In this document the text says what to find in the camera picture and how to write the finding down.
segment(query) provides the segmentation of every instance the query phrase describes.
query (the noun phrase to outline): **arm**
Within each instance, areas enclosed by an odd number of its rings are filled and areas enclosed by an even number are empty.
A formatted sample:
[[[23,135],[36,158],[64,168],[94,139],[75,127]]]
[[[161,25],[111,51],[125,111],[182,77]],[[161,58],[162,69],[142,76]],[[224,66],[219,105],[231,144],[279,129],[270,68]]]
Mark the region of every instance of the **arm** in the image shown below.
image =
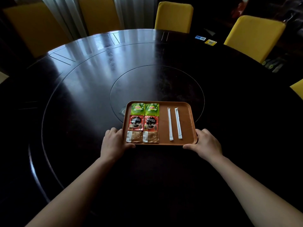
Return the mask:
[[[198,143],[183,148],[197,152],[221,174],[255,226],[303,226],[303,213],[224,157],[220,143],[207,129],[196,132]]]
[[[101,156],[40,211],[27,227],[81,226],[102,180],[113,164],[134,144],[124,144],[122,129],[107,130]]]

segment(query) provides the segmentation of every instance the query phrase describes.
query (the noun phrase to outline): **green label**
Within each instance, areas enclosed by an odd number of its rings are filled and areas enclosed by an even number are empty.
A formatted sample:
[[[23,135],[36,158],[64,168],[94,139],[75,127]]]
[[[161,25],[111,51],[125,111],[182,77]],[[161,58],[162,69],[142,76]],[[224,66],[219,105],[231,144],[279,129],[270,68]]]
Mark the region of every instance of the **green label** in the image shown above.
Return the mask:
[[[160,107],[158,103],[146,104],[145,115],[146,116],[160,116]]]
[[[145,103],[132,103],[131,104],[131,115],[143,116],[145,114]]]

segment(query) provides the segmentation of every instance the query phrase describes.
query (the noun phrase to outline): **yellow qr code sticker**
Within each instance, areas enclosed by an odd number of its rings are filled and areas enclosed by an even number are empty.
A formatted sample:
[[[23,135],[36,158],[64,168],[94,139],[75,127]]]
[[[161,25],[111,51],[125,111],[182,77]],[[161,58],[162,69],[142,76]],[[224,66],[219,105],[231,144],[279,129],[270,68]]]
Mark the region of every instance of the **yellow qr code sticker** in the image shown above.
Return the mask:
[[[216,43],[217,43],[216,41],[212,41],[212,40],[207,40],[207,41],[205,42],[205,44],[209,44],[209,45],[211,45],[211,46],[214,46]]]

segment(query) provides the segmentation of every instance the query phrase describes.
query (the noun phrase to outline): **coffee packet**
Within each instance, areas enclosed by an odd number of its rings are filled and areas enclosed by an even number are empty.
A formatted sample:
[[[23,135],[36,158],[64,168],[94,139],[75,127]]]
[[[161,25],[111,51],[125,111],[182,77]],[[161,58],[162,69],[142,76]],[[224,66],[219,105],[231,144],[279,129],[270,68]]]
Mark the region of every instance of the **coffee packet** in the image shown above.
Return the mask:
[[[146,116],[160,116],[160,106],[158,103],[147,103],[145,105]]]
[[[143,131],[144,143],[159,143],[159,134],[157,131]]]
[[[126,135],[126,141],[128,143],[141,143],[143,138],[142,131],[128,131]]]
[[[131,115],[133,115],[133,116],[145,115],[145,103],[132,103],[131,104]]]
[[[158,116],[144,116],[144,131],[158,131]]]
[[[143,131],[144,116],[129,116],[128,130]]]

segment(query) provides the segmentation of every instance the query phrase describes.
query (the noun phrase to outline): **person's right arm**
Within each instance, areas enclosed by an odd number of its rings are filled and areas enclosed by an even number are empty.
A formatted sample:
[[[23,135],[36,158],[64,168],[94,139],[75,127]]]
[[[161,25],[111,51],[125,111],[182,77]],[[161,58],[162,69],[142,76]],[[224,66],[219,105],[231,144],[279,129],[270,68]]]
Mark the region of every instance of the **person's right arm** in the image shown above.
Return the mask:
[[[207,129],[196,132],[198,143],[183,148],[197,152],[221,174],[255,226],[303,226],[303,213],[224,157],[220,143]]]

